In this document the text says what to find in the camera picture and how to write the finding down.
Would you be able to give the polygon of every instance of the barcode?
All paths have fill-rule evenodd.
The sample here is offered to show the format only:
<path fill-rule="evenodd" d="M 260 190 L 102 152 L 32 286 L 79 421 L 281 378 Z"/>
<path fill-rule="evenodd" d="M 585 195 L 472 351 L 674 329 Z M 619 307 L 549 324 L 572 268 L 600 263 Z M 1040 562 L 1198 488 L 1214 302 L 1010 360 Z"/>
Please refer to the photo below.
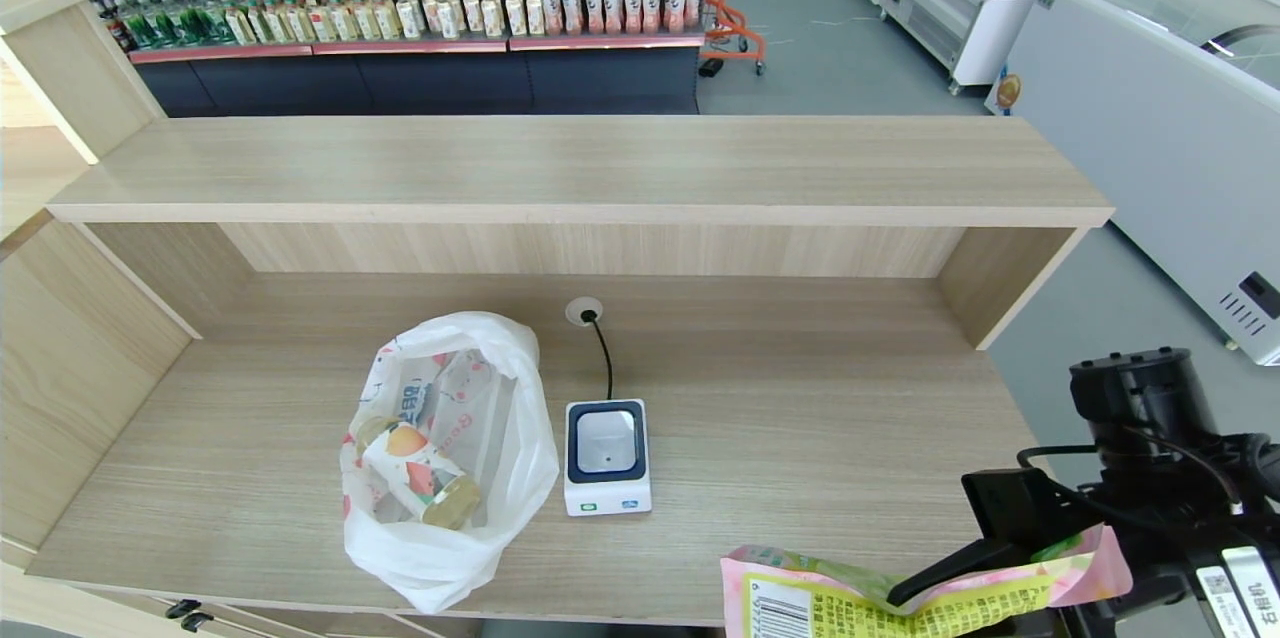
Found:
<path fill-rule="evenodd" d="M 1210 596 L 1225 596 L 1235 592 L 1235 589 L 1231 588 L 1231 582 L 1225 575 L 1207 574 L 1203 578 L 1204 589 L 1208 591 Z"/>
<path fill-rule="evenodd" d="M 812 606 L 808 591 L 751 580 L 751 638 L 810 638 Z"/>

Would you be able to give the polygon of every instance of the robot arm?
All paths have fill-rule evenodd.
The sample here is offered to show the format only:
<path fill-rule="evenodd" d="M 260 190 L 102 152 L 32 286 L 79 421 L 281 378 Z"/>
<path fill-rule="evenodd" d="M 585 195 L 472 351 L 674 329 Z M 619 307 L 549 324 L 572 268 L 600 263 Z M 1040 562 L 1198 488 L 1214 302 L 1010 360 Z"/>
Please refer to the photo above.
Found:
<path fill-rule="evenodd" d="M 1111 354 L 1070 373 L 1094 445 L 1030 448 L 1018 455 L 1021 468 L 964 475 L 983 537 L 896 585 L 890 602 L 966 573 L 1023 565 L 1107 523 L 1133 591 L 970 635 L 1112 637 L 1116 620 L 1187 597 L 1220 635 L 1280 635 L 1280 516 L 1267 501 L 1280 500 L 1280 446 L 1261 433 L 1217 433 L 1187 350 Z M 1071 489 L 1029 462 L 1068 452 L 1096 454 L 1102 479 Z"/>

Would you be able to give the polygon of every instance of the red shelf edge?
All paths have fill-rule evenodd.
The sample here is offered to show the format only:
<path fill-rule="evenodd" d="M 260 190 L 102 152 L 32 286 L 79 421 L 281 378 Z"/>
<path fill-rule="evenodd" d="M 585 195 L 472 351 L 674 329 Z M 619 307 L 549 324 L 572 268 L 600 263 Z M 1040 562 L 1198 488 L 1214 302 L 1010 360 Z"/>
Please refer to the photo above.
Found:
<path fill-rule="evenodd" d="M 623 36 L 556 36 L 511 38 L 512 53 L 529 50 L 612 50 L 612 49 L 664 49 L 700 47 L 703 33 L 658 33 Z"/>
<path fill-rule="evenodd" d="M 275 58 L 289 55 L 311 55 L 311 46 L 200 46 L 136 50 L 129 54 L 129 63 L 133 63 L 134 65 L 145 65 L 148 63 L 177 63 L 182 60 L 223 60 L 234 58 Z"/>
<path fill-rule="evenodd" d="M 467 40 L 467 41 L 385 41 L 385 42 L 347 42 L 312 44 L 311 53 L 316 55 L 367 55 L 374 53 L 430 54 L 430 53 L 507 53 L 506 40 Z"/>

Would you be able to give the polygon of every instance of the wooden countertop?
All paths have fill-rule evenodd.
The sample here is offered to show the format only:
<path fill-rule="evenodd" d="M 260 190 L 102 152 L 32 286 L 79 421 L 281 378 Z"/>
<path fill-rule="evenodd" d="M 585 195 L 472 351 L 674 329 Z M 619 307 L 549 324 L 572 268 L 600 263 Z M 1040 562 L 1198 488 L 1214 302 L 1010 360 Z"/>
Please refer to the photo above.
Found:
<path fill-rule="evenodd" d="M 462 615 L 717 624 L 718 557 L 768 543 L 911 573 L 978 537 L 960 475 L 1034 445 L 925 279 L 260 274 L 193 342 L 31 571 L 218 602 L 407 610 L 342 547 L 337 455 L 379 346 L 488 309 L 539 336 L 564 405 L 649 406 L 654 511 L 570 519 L 559 484 Z M 1064 368 L 1062 382 L 1066 373 Z"/>
<path fill-rule="evenodd" d="M 160 120 L 50 205 L 68 222 L 1100 225 L 1025 122 L 954 117 Z"/>

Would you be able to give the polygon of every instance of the white plastic bag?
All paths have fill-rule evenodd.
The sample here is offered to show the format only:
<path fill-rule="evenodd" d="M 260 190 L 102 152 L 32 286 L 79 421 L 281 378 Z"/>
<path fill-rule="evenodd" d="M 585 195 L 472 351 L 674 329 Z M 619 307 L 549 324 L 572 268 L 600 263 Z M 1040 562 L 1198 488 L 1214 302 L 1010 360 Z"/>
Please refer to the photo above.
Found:
<path fill-rule="evenodd" d="M 412 519 L 356 455 L 371 418 L 399 416 L 480 486 L 461 530 Z M 339 454 L 347 555 L 424 614 L 493 579 L 502 550 L 529 524 L 559 475 L 538 374 L 538 338 L 492 313 L 454 313 L 380 347 Z"/>

